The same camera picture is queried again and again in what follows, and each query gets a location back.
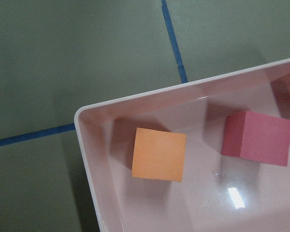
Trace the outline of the orange foam block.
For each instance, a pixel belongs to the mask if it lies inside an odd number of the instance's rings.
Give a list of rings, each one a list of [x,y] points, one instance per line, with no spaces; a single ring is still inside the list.
[[[131,176],[181,182],[186,138],[182,133],[137,128]]]

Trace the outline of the pink foam block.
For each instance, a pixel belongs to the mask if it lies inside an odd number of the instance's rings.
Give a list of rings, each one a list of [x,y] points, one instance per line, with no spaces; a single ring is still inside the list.
[[[286,167],[290,120],[242,111],[227,116],[221,154]]]

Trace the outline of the pink plastic bin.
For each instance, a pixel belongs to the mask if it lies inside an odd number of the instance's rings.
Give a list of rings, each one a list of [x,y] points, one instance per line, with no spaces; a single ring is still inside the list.
[[[290,120],[290,58],[78,109],[100,230],[290,232],[290,148],[286,167],[221,155],[244,110]],[[132,177],[137,127],[187,136],[182,182]]]

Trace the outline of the blue tape centre strip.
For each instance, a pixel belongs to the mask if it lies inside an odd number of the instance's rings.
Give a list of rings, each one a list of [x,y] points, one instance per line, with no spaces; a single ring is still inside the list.
[[[165,0],[161,0],[161,11],[162,11],[165,25],[167,28],[170,44],[171,44],[174,58],[176,61],[176,66],[177,66],[177,70],[178,70],[178,73],[179,73],[179,76],[181,79],[181,83],[187,83],[188,82],[187,74],[186,74],[185,67],[184,67],[183,61],[182,61],[182,57],[181,57],[181,54],[179,51],[175,31],[174,31],[173,24],[172,24],[172,19],[171,19],[169,9],[167,6],[167,1],[165,1]]]

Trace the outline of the blue tape side strip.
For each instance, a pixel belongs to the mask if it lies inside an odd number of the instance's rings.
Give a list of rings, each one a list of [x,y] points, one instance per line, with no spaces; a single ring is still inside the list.
[[[74,123],[0,139],[0,147],[75,130]]]

